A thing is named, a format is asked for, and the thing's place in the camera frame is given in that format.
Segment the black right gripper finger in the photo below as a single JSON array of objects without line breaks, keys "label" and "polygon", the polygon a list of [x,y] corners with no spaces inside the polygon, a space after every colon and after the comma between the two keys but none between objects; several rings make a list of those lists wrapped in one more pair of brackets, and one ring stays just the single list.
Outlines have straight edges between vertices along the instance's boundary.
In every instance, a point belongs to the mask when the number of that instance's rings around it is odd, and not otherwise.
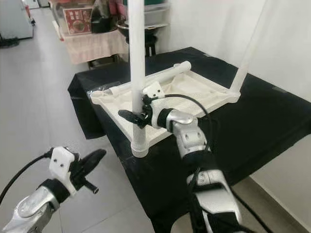
[{"label": "black right gripper finger", "polygon": [[147,119],[148,115],[145,115],[144,113],[134,113],[129,110],[118,110],[118,115],[138,127],[146,127],[149,124],[149,120]]}]

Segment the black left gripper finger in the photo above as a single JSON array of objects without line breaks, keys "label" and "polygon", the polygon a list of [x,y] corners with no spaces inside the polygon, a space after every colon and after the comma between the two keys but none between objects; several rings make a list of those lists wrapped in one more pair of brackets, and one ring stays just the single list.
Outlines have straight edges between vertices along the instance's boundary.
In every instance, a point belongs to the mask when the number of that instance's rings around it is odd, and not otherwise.
[{"label": "black left gripper finger", "polygon": [[78,171],[78,177],[85,178],[86,175],[91,173],[98,165],[98,152],[94,151],[89,153],[86,157],[80,161],[80,169]]},{"label": "black left gripper finger", "polygon": [[84,180],[100,164],[105,155],[105,150],[95,150],[84,157]]}]

